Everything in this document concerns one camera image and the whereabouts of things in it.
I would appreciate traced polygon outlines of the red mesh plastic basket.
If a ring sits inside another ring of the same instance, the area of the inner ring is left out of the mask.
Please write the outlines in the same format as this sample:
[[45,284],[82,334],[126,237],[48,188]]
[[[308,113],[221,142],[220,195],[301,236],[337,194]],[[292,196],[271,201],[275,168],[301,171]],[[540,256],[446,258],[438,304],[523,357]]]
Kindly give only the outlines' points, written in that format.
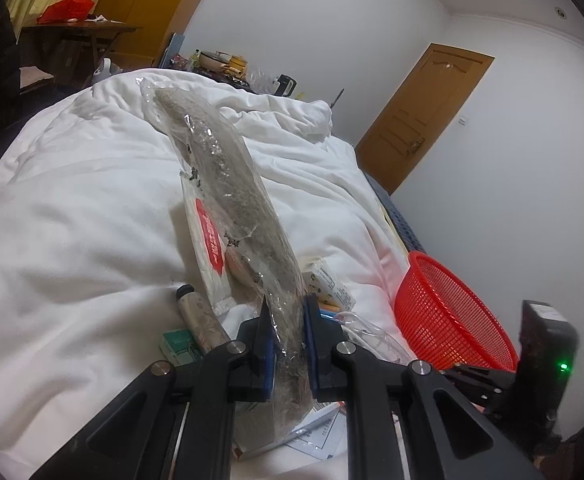
[[424,252],[411,252],[408,261],[393,310],[417,358],[437,370],[469,364],[513,372],[518,354],[486,304]]

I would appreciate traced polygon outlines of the silver cream tube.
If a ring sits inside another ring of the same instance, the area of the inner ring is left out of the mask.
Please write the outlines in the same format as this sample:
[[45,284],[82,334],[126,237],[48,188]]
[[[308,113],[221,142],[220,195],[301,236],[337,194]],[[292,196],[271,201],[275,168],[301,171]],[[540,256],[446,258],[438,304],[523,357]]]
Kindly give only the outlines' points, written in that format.
[[176,298],[183,321],[203,354],[230,341],[208,300],[192,285],[181,285]]

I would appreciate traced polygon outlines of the lemon print tissue pack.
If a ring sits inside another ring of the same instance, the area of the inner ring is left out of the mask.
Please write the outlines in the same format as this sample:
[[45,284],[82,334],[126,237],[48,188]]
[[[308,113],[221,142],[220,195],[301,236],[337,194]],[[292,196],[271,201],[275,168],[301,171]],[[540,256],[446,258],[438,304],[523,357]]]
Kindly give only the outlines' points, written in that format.
[[335,312],[350,311],[355,307],[354,296],[325,260],[318,257],[302,258],[299,265],[307,292],[315,294],[321,304]]

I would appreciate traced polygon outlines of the white packet red label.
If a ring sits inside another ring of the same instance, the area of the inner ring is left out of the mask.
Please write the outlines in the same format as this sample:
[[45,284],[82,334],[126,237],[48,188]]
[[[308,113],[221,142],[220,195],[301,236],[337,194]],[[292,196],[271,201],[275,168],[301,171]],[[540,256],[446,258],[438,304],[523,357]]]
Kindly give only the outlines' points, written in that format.
[[180,171],[180,180],[189,232],[205,292],[214,314],[223,316],[237,305],[226,269],[225,246],[208,214],[196,181],[185,170]]

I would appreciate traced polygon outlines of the grey socks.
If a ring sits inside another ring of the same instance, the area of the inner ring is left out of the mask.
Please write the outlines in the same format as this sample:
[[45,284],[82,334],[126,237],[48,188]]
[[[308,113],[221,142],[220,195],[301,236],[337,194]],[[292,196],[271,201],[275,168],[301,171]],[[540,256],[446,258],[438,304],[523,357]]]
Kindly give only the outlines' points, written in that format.
[[275,436],[284,437],[313,407],[303,343],[305,287],[292,247],[237,128],[193,92],[147,79],[140,90],[145,117],[168,136],[181,170],[196,181],[225,252],[236,247],[263,276],[264,296],[245,294],[226,264],[237,300],[227,314],[257,315],[267,307],[275,332],[271,397],[239,414],[269,404]]

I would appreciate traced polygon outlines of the beige plush ball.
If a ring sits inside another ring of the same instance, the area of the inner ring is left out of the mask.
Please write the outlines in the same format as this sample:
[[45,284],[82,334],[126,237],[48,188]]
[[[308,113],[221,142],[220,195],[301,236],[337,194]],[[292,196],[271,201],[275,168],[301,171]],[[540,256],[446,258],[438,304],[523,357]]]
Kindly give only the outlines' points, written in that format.
[[264,296],[263,276],[253,268],[252,260],[243,255],[236,247],[228,247],[225,252],[227,268],[234,282],[242,292]]

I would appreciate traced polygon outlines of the green small box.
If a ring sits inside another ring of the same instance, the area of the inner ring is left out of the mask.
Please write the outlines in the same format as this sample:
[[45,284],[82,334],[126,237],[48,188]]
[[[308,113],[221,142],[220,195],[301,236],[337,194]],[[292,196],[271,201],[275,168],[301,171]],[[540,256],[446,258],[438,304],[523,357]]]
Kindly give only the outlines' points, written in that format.
[[203,358],[193,335],[186,328],[163,333],[159,349],[174,366],[189,365]]

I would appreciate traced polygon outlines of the clear plastic bag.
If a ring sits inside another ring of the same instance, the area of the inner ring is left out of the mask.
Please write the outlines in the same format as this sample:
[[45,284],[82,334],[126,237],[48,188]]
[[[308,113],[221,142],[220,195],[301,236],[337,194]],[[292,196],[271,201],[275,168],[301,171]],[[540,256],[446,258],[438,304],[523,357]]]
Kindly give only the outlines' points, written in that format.
[[413,356],[390,334],[356,313],[342,311],[336,313],[333,320],[341,325],[348,340],[370,351],[378,359],[401,365],[413,360]]

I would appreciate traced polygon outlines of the printed paper leaflet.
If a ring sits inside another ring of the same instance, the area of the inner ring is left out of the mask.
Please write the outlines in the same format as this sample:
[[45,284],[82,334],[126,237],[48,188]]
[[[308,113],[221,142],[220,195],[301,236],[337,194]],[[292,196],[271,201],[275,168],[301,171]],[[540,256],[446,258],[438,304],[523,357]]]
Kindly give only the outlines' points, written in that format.
[[233,453],[238,460],[249,460],[288,446],[318,460],[326,460],[334,455],[345,426],[343,402],[319,403],[288,434],[276,437],[270,405],[266,404],[235,416]]

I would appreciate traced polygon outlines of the white duvet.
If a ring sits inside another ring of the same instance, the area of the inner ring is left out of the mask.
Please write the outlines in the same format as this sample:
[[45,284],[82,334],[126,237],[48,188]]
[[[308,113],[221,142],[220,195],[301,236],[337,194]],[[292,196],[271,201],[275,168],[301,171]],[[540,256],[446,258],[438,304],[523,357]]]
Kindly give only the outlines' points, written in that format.
[[30,119],[0,160],[0,471],[26,479],[145,367],[201,284],[180,165],[140,84],[205,99],[241,133],[298,257],[318,257],[355,312],[399,336],[408,269],[331,110],[174,70],[110,77]]

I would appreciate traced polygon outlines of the wooden door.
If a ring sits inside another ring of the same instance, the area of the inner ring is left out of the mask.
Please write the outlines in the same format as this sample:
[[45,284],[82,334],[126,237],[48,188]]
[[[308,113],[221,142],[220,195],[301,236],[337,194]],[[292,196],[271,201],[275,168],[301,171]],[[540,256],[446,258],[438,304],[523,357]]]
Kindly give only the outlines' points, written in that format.
[[493,62],[487,54],[430,44],[356,145],[359,168],[394,193]]

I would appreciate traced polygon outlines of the cooking pot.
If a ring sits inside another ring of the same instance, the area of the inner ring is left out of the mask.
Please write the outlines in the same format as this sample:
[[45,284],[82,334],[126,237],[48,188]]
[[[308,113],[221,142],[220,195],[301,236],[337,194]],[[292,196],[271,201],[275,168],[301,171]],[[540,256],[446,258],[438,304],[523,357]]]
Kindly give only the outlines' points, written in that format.
[[207,51],[199,52],[199,66],[213,73],[222,73],[230,67],[221,56]]

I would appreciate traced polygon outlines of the dark wooden desk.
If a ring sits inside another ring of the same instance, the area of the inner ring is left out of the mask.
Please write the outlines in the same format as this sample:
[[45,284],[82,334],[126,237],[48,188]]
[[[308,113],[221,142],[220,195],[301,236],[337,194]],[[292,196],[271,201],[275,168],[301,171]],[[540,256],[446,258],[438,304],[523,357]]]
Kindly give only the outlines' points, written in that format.
[[84,88],[115,41],[139,29],[107,20],[25,26],[18,40],[20,62],[51,74],[60,86]]

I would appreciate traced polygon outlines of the red bag on desk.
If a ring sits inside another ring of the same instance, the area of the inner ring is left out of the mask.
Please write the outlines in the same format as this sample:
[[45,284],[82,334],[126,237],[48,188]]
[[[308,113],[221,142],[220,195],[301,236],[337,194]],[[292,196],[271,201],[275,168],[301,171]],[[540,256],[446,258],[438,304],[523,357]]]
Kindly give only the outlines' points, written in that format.
[[67,23],[84,21],[88,18],[95,2],[93,0],[60,0],[47,6],[37,17],[38,24]]

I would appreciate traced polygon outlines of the wooden wardrobe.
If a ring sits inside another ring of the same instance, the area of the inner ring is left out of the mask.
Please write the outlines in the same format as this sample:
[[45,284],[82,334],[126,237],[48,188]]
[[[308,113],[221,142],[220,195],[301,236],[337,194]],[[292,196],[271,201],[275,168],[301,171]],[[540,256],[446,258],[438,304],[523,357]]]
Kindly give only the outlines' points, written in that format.
[[201,0],[98,0],[96,14],[135,28],[108,56],[124,70],[156,66],[172,34],[182,34]]

